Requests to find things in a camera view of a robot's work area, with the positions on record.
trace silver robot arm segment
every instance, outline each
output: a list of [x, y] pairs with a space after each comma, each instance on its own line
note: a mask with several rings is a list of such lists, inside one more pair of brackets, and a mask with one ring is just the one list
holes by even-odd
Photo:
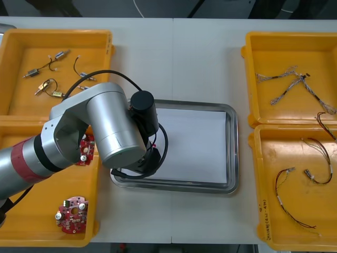
[[107, 168], [127, 167], [147, 153], [117, 84], [97, 84], [64, 100], [52, 108], [49, 119], [41, 134], [0, 150], [0, 208], [12, 195], [77, 163], [89, 125]]

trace orange tray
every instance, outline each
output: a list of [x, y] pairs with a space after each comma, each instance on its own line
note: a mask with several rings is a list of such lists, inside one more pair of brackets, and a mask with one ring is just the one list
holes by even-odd
[[[314, 117], [323, 111], [303, 84], [293, 87], [276, 105], [271, 105], [270, 101], [280, 96], [295, 77], [257, 83], [255, 73], [275, 76], [297, 65], [297, 73], [310, 74], [307, 84], [318, 97], [337, 108], [337, 33], [250, 32], [241, 54], [245, 59], [251, 127], [317, 124]], [[325, 122], [337, 124], [337, 116], [326, 114]]]
[[[41, 132], [43, 123], [0, 121], [0, 149], [11, 147]], [[95, 221], [97, 148], [89, 166], [71, 166], [37, 183], [27, 196], [7, 213], [0, 229], [1, 247], [83, 247], [98, 231]], [[11, 198], [15, 201], [22, 193]], [[56, 225], [55, 214], [65, 199], [74, 196], [89, 201], [85, 233], [66, 234]]]
[[[337, 128], [330, 127], [334, 134]], [[327, 185], [311, 182], [305, 169], [318, 181], [329, 176], [329, 167], [323, 155], [308, 147], [301, 138], [316, 138], [327, 149], [334, 173]], [[337, 251], [337, 162], [334, 160], [337, 144], [324, 130], [314, 125], [259, 125], [249, 136], [253, 150], [255, 181], [259, 205], [257, 227], [259, 237], [274, 250]], [[281, 208], [275, 195], [275, 179], [283, 169], [295, 167], [279, 189], [285, 208], [297, 219], [320, 233], [308, 232], [295, 223]]]
[[[66, 50], [71, 51], [65, 58], [52, 64], [57, 71], [50, 71], [46, 67], [37, 76], [22, 78], [28, 71], [48, 63], [48, 55], [54, 57]], [[66, 93], [80, 78], [73, 70], [78, 55], [81, 57], [76, 63], [77, 71], [88, 74], [110, 69], [113, 50], [112, 34], [106, 30], [8, 30], [0, 47], [0, 121], [47, 121], [51, 108], [61, 99], [52, 98], [44, 92], [35, 96], [38, 87], [45, 80], [54, 78], [58, 82], [58, 91]], [[109, 81], [108, 74], [95, 78], [97, 82], [85, 81], [82, 85], [92, 86]], [[55, 84], [52, 84], [48, 88], [49, 93], [54, 89]]]

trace metal tray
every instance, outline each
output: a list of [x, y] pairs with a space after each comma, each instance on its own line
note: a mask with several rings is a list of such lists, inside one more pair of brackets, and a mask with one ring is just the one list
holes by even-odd
[[226, 112], [226, 162], [227, 183], [191, 182], [160, 179], [124, 179], [111, 175], [112, 181], [119, 187], [144, 188], [169, 191], [188, 191], [202, 193], [234, 192], [239, 185], [239, 156], [237, 139], [237, 116], [233, 108], [226, 104], [198, 103], [172, 100], [155, 100], [156, 108], [220, 111]]

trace white desk surface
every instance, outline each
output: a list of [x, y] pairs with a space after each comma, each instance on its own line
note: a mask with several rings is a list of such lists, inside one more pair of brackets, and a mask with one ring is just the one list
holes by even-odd
[[[337, 21], [1, 17], [18, 28], [109, 29], [112, 69], [157, 99], [226, 103], [239, 118], [240, 185], [230, 196], [123, 189], [101, 171], [93, 242], [261, 244], [244, 60], [249, 31], [337, 32]], [[128, 97], [136, 90], [113, 76]]]

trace white paper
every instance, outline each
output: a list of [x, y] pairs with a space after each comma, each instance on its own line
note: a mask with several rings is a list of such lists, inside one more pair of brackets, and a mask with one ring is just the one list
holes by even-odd
[[[149, 178], [227, 182], [225, 112], [157, 109], [157, 114], [169, 145], [164, 163]], [[165, 141], [160, 129], [155, 144], [163, 154]], [[138, 175], [129, 170], [123, 172]]]

